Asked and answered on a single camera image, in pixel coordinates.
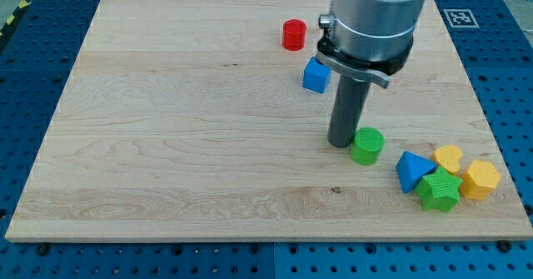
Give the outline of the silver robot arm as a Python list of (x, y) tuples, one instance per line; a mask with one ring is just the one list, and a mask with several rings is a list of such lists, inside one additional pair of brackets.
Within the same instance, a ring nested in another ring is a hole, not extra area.
[(425, 0), (331, 0), (318, 18), (316, 59), (356, 82), (386, 88), (405, 64)]

